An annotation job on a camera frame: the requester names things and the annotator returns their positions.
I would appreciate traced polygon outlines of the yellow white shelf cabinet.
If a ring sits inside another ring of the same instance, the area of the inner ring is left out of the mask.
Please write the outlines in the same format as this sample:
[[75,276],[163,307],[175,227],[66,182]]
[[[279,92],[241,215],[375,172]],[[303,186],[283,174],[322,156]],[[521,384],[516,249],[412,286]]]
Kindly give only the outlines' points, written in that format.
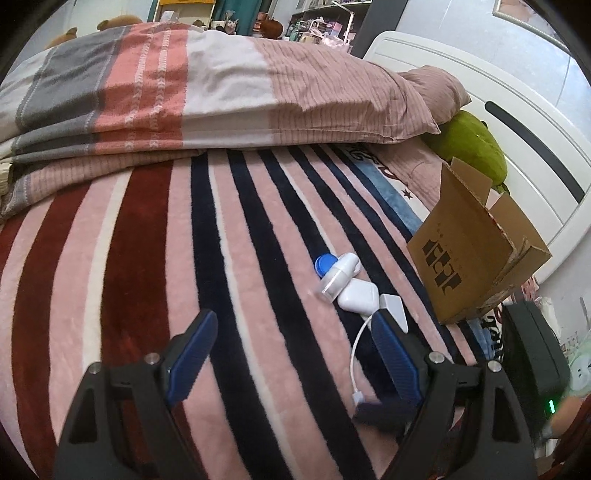
[[160,0],[156,3],[154,20],[207,28],[215,3],[215,0]]

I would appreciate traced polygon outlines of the white bed headboard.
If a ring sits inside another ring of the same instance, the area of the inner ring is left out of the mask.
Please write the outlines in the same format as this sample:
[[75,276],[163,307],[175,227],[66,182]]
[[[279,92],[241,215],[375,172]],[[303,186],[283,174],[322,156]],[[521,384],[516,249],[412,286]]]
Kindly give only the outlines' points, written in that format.
[[512,198],[548,246],[547,280],[590,229],[590,143],[549,101],[513,75],[458,48],[397,31],[377,35],[365,60],[403,72],[425,65],[454,75],[503,150]]

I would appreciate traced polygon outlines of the brown teddy bear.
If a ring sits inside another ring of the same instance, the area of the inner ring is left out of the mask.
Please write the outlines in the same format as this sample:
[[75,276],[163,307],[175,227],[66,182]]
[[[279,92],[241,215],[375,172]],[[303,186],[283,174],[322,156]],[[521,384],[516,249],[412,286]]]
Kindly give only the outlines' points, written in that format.
[[124,14],[103,20],[96,26],[98,31],[104,31],[110,28],[124,27],[142,23],[143,20],[135,15]]
[[63,33],[63,34],[55,37],[53,40],[51,40],[46,45],[46,49],[58,46],[60,44],[63,44],[65,42],[68,42],[68,41],[76,39],[76,38],[77,38],[77,28],[72,27],[72,28],[68,29],[65,33]]

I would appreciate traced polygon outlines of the brown cardboard box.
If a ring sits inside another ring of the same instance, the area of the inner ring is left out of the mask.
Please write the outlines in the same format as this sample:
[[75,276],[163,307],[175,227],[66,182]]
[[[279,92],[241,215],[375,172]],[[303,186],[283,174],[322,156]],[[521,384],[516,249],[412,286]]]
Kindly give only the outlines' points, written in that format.
[[408,250],[442,324],[488,313],[551,258],[513,198],[458,158],[442,166],[440,199]]

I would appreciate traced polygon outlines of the teal curtain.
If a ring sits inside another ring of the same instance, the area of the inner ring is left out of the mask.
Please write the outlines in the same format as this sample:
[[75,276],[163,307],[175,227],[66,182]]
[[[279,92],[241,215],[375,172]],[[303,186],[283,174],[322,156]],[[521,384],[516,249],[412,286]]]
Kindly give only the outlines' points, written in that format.
[[217,0],[212,19],[222,20],[226,12],[232,11],[240,25],[252,24],[260,11],[269,11],[270,3],[271,0]]

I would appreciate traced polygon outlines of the white bottle blue cap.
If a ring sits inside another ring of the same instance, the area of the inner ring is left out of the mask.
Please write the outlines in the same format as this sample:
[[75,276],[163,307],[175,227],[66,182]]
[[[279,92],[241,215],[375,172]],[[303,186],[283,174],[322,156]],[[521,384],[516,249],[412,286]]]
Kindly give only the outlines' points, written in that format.
[[315,272],[321,283],[318,297],[328,303],[337,299],[342,290],[361,271],[361,263],[355,253],[345,253],[337,257],[325,253],[315,259]]

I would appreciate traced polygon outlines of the black box green light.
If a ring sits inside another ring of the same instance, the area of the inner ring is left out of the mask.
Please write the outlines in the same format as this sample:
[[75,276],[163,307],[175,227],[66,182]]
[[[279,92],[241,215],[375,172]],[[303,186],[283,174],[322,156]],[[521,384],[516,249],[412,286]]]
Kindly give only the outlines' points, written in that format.
[[502,364],[537,442],[569,385],[570,370],[556,334],[531,301],[503,307]]

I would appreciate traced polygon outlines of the dark bookshelf with items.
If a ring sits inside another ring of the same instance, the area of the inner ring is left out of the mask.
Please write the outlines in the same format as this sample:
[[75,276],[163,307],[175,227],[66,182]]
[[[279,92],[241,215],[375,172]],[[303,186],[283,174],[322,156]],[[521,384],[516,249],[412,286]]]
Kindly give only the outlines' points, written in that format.
[[363,58],[370,44],[386,31],[397,29],[408,0],[298,1],[283,35],[298,41],[304,32],[334,35],[349,44],[353,56]]

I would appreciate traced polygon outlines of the white earbuds case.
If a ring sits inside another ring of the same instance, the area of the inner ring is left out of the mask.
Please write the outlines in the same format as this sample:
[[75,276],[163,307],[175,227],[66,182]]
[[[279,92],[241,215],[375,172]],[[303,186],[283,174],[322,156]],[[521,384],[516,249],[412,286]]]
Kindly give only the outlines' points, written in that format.
[[343,311],[370,317],[380,307],[379,289],[372,282],[354,278],[342,289],[337,303]]

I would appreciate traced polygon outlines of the green plush toy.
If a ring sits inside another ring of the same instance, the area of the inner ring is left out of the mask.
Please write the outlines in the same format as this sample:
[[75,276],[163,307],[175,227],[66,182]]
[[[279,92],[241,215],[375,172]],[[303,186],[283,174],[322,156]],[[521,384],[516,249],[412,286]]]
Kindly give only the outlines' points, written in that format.
[[433,152],[448,163],[453,158],[464,161],[489,177],[495,191],[509,192],[505,184],[508,168],[504,152],[485,122],[461,110],[439,128],[438,135],[425,133],[421,136]]

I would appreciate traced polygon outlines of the striped folded duvet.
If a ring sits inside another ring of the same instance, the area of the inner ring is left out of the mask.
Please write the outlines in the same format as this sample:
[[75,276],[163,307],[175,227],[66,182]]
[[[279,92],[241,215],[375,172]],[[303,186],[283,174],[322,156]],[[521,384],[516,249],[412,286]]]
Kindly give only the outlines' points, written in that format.
[[438,125],[401,75],[322,45],[141,23],[65,42],[1,86],[1,215],[186,151],[396,144]]

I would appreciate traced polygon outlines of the striped plush bed blanket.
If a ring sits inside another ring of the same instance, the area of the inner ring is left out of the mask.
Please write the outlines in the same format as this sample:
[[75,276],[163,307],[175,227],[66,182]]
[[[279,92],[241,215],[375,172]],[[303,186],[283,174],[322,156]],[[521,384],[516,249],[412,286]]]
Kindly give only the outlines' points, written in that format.
[[314,295],[307,234],[325,224],[444,342],[405,255],[322,148],[137,167],[67,188],[1,227],[1,423],[35,475],[87,365],[162,347],[199,308],[219,322],[184,421],[212,479],[372,479],[396,445],[353,423],[346,378],[360,320]]

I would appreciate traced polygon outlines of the pink striped pillow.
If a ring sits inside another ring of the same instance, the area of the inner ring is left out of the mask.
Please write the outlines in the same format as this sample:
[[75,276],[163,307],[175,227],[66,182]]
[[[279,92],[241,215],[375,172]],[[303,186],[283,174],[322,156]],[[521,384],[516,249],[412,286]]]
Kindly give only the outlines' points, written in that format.
[[400,75],[421,95],[438,125],[452,120],[472,102],[460,80],[444,69],[425,65]]

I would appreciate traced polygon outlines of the framed wall picture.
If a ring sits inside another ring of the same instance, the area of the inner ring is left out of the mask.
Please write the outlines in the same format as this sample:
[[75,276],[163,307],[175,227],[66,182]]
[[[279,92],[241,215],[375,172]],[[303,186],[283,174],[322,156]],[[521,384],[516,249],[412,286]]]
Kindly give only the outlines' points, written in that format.
[[518,25],[569,53],[568,47],[554,28],[525,1],[496,0],[493,15]]

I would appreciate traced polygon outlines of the white adapter with cable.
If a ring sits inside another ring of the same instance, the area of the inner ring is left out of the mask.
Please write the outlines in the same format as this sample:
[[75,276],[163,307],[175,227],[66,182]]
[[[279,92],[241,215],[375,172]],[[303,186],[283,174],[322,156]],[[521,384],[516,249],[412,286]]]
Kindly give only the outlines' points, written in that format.
[[[379,304],[381,309],[386,309],[391,314],[391,316],[394,318],[394,320],[396,321],[398,326],[403,330],[403,332],[408,333],[409,325],[402,298],[397,295],[381,294]],[[363,324],[360,327],[358,333],[356,333],[356,338],[353,342],[351,354],[349,355],[349,380],[351,380],[352,383],[352,398],[353,405],[355,406],[358,406],[360,403],[363,402],[363,400],[365,400],[363,392],[356,385],[356,348],[359,345],[363,332],[365,332],[365,330],[370,326],[370,321],[372,321],[372,316],[363,316]]]

